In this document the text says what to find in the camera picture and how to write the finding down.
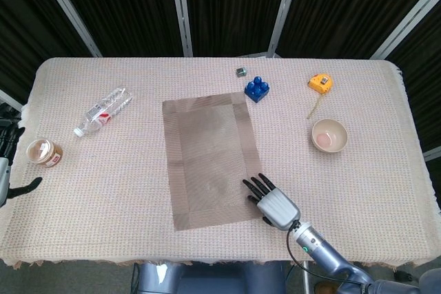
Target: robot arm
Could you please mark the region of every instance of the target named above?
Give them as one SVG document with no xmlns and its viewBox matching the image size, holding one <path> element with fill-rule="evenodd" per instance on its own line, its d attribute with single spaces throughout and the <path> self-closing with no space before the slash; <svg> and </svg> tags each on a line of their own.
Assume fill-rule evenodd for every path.
<svg viewBox="0 0 441 294">
<path fill-rule="evenodd" d="M 244 180 L 244 184 L 255 194 L 248 196 L 262 211 L 263 220 L 287 233 L 287 248 L 294 262 L 301 267 L 301 264 L 293 256 L 289 248 L 289 235 L 294 233 L 294 239 L 303 250 L 316 261 L 329 275 L 346 273 L 346 280 L 335 280 L 342 282 L 338 294 L 418 294 L 420 290 L 414 286 L 378 280 L 374 282 L 369 274 L 357 266 L 349 263 L 339 254 L 309 223 L 300 223 L 300 209 L 280 189 L 264 175 L 259 174 L 260 179 L 252 177 L 251 182 Z"/>
</svg>

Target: robot finger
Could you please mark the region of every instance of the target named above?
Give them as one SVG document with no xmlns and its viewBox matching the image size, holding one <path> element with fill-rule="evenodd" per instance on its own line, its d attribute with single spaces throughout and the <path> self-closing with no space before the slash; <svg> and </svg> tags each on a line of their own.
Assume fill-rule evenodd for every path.
<svg viewBox="0 0 441 294">
<path fill-rule="evenodd" d="M 252 183 L 250 183 L 246 179 L 242 180 L 242 182 L 247 185 L 247 187 L 251 190 L 251 192 L 254 193 L 255 196 L 257 196 L 257 198 L 263 198 L 264 195 L 262 194 L 262 192 L 260 192 Z"/>
<path fill-rule="evenodd" d="M 254 182 L 254 184 L 257 185 L 257 187 L 262 191 L 263 194 L 267 195 L 269 193 L 269 190 L 265 187 L 264 184 L 259 181 L 259 179 L 251 177 L 251 180 Z"/>
<path fill-rule="evenodd" d="M 265 216 L 263 216 L 262 219 L 263 219 L 263 221 L 264 221 L 265 223 L 267 223 L 268 225 L 270 225 L 270 226 L 273 227 L 273 223 L 271 223 L 271 221 L 270 221 L 268 218 L 266 218 Z"/>
<path fill-rule="evenodd" d="M 253 196 L 247 196 L 248 200 L 253 202 L 255 205 L 257 205 L 259 203 L 260 200 L 256 199 Z"/>
<path fill-rule="evenodd" d="M 263 174 L 259 174 L 259 177 L 262 178 L 263 182 L 268 186 L 268 188 L 271 191 L 276 188 L 274 186 L 274 184 L 268 178 L 266 178 Z"/>
</svg>

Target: jar lid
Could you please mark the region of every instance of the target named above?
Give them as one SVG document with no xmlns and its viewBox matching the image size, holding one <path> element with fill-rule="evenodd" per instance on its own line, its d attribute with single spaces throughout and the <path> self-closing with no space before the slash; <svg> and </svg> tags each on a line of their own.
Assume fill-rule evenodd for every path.
<svg viewBox="0 0 441 294">
<path fill-rule="evenodd" d="M 26 154 L 31 162 L 43 163 L 52 155 L 53 151 L 54 144 L 48 139 L 40 138 L 30 143 Z"/>
</svg>

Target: blue lego block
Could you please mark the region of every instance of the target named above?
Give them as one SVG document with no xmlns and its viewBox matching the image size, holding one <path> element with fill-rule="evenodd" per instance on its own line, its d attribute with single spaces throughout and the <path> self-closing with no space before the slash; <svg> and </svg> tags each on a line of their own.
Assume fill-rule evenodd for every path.
<svg viewBox="0 0 441 294">
<path fill-rule="evenodd" d="M 254 77 L 252 82 L 249 82 L 245 87 L 245 94 L 248 95 L 255 103 L 258 103 L 264 96 L 268 94 L 269 85 L 262 82 L 262 78 Z"/>
</svg>

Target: bottle cap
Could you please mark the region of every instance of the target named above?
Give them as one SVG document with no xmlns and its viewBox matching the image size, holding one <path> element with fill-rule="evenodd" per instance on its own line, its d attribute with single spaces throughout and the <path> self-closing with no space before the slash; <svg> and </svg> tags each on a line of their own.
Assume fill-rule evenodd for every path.
<svg viewBox="0 0 441 294">
<path fill-rule="evenodd" d="M 84 136 L 84 132 L 81 131 L 81 129 L 79 127 L 76 127 L 74 129 L 74 133 L 78 136 L 78 137 L 82 137 Z"/>
</svg>

